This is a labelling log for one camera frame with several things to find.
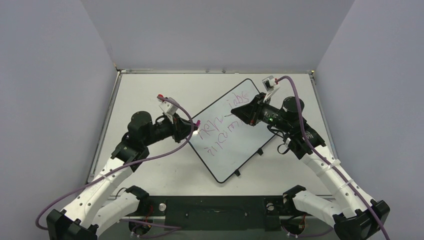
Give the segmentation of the black framed whiteboard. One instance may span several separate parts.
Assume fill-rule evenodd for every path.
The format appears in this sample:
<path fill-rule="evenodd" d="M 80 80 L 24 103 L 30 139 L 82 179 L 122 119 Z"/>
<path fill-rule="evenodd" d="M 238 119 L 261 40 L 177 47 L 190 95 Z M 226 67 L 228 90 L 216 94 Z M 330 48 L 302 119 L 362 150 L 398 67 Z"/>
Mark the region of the black framed whiteboard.
<path fill-rule="evenodd" d="M 249 126 L 231 114 L 231 110 L 250 103 L 259 94 L 254 82 L 246 78 L 193 117 L 200 120 L 189 144 L 220 184 L 227 181 L 272 138 L 260 122 Z"/>

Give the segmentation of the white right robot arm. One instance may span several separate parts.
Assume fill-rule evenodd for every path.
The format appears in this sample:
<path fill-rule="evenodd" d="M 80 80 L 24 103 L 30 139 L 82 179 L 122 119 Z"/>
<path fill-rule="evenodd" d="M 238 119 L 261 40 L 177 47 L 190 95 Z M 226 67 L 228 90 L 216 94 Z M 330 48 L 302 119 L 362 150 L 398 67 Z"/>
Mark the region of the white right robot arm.
<path fill-rule="evenodd" d="M 309 167 L 331 193 L 334 201 L 296 185 L 282 195 L 282 209 L 289 214 L 308 214 L 329 225 L 341 240 L 367 240 L 384 230 L 390 207 L 363 191 L 342 168 L 323 138 L 302 117 L 304 103 L 296 96 L 271 106 L 264 93 L 230 112 L 249 126 L 263 122 L 282 133 L 289 151 Z"/>

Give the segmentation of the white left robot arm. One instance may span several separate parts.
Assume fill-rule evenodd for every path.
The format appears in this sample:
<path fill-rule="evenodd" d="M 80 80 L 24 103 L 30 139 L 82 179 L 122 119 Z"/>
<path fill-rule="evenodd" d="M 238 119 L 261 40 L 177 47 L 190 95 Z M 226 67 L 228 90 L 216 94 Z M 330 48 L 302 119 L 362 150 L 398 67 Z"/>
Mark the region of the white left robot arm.
<path fill-rule="evenodd" d="M 151 159 L 150 145 L 166 138 L 186 145 L 198 125 L 192 118 L 181 118 L 174 110 L 165 111 L 158 122 L 153 122 L 146 111 L 134 113 L 127 133 L 93 181 L 78 190 L 78 196 L 62 210 L 53 209 L 47 215 L 49 238 L 96 240 L 123 217 L 145 214 L 149 210 L 149 194 L 138 186 L 130 186 L 116 200 L 105 202 L 141 163 Z"/>

